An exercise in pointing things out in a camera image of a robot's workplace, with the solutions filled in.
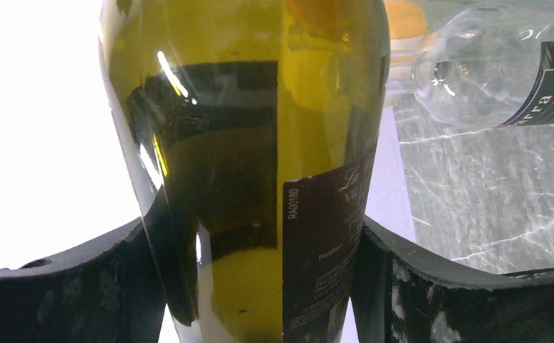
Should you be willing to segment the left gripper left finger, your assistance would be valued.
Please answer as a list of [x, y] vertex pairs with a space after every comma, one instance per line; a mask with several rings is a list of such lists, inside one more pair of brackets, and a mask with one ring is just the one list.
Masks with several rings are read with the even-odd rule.
[[0, 342], [157, 342], [165, 299], [140, 219], [0, 269]]

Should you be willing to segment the olive green wine bottle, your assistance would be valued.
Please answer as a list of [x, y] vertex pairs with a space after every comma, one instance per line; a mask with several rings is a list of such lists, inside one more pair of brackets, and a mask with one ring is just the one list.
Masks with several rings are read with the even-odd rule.
[[382, 1], [104, 1], [102, 76], [182, 342], [339, 342]]

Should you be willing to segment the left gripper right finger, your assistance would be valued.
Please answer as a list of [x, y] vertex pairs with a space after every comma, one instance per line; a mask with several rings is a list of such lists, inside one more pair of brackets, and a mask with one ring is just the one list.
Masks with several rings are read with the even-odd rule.
[[491, 274], [370, 218], [351, 297], [361, 342], [554, 342], [554, 268]]

